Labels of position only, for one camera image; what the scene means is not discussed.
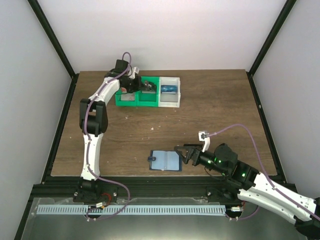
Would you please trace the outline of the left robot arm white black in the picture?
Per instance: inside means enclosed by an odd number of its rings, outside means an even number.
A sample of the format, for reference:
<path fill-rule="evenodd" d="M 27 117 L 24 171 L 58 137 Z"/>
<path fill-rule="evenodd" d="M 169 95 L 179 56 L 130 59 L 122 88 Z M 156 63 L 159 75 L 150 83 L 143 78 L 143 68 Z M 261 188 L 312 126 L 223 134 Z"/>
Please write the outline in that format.
<path fill-rule="evenodd" d="M 107 105 L 121 88 L 124 88 L 127 94 L 133 94 L 138 91 L 154 91 L 156 85 L 143 80 L 139 76 L 139 69 L 131 67 L 130 62 L 118 59 L 95 93 L 80 101 L 79 127 L 84 140 L 84 160 L 80 177 L 85 181 L 96 181 L 100 177 L 101 143 L 108 128 Z"/>

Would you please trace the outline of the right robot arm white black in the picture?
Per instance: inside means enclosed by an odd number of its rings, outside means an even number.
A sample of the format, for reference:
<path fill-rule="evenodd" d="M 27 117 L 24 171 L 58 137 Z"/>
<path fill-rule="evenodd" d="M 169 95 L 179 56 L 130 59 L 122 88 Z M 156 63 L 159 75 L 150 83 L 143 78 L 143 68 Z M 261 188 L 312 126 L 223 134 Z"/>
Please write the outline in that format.
<path fill-rule="evenodd" d="M 236 190 L 239 200 L 265 208 L 288 222 L 309 239 L 320 238 L 320 199 L 303 196 L 271 180 L 268 175 L 238 159 L 227 144 L 217 146 L 214 152 L 203 150 L 199 144 L 175 146 L 174 151 L 187 164 L 202 165 L 225 178 Z"/>

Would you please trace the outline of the blue leather card holder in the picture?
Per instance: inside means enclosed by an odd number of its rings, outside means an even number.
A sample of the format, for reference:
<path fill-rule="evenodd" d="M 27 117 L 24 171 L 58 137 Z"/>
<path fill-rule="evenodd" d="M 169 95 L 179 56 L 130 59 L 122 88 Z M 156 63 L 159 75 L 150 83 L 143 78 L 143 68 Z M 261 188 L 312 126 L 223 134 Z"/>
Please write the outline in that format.
<path fill-rule="evenodd" d="M 182 171 L 182 160 L 175 151 L 151 150 L 147 161 L 151 171 Z"/>

